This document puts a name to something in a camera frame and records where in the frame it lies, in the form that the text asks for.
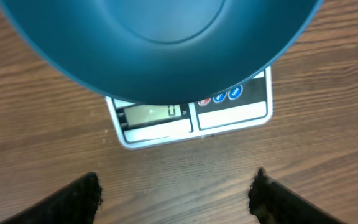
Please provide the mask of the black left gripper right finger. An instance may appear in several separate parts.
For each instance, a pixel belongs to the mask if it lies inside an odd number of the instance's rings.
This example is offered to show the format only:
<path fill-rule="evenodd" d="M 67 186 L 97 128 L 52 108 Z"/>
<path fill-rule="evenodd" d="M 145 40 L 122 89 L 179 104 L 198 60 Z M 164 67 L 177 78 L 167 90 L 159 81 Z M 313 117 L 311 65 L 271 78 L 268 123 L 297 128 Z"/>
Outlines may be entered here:
<path fill-rule="evenodd" d="M 260 224 L 344 223 L 269 177 L 262 167 L 256 172 L 247 196 L 249 212 Z"/>

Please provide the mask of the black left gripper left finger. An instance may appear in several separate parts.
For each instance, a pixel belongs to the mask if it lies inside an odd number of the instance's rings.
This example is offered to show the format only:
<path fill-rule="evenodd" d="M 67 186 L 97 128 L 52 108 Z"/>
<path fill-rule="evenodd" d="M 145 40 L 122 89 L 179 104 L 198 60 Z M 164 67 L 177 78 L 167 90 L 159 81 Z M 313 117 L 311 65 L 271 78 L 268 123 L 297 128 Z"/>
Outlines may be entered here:
<path fill-rule="evenodd" d="M 2 224 L 93 224 L 102 203 L 102 187 L 88 172 Z"/>

